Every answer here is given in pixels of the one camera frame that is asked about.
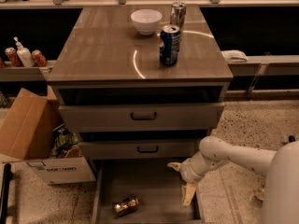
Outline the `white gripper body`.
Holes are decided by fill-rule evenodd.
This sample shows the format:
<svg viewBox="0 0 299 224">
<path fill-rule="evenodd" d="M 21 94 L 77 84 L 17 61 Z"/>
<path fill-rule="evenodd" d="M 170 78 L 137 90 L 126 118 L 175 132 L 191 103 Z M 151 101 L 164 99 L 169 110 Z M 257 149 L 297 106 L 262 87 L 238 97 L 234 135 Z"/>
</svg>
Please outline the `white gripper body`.
<svg viewBox="0 0 299 224">
<path fill-rule="evenodd" d="M 181 164 L 179 172 L 186 183 L 196 184 L 213 168 L 214 161 L 205 158 L 201 152 L 197 152 Z"/>
</svg>

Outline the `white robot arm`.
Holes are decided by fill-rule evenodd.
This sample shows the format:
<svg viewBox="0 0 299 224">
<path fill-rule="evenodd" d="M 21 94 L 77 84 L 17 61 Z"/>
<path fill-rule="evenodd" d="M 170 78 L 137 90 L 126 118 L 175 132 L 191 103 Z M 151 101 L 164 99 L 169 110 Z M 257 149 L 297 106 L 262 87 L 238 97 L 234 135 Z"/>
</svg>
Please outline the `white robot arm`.
<svg viewBox="0 0 299 224">
<path fill-rule="evenodd" d="M 277 151 L 233 146 L 215 136 L 199 142 L 199 150 L 183 162 L 170 162 L 180 173 L 182 204 L 187 206 L 205 174 L 227 161 L 265 178 L 262 224 L 299 224 L 299 142 L 293 141 Z"/>
</svg>

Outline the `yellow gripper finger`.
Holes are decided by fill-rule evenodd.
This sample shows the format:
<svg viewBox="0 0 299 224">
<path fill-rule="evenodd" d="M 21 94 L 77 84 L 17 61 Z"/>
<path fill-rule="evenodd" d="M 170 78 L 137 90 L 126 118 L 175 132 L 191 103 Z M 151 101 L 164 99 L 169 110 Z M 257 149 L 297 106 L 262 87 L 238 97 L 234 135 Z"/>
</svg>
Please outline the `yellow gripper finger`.
<svg viewBox="0 0 299 224">
<path fill-rule="evenodd" d="M 196 186 L 194 184 L 187 183 L 182 186 L 182 205 L 188 206 L 193 199 L 196 192 Z"/>
<path fill-rule="evenodd" d="M 169 162 L 169 163 L 167 164 L 167 166 L 168 166 L 169 168 L 174 169 L 174 170 L 177 171 L 177 172 L 179 172 L 180 169 L 181 169 L 181 163 L 180 163 L 180 162 Z"/>
</svg>

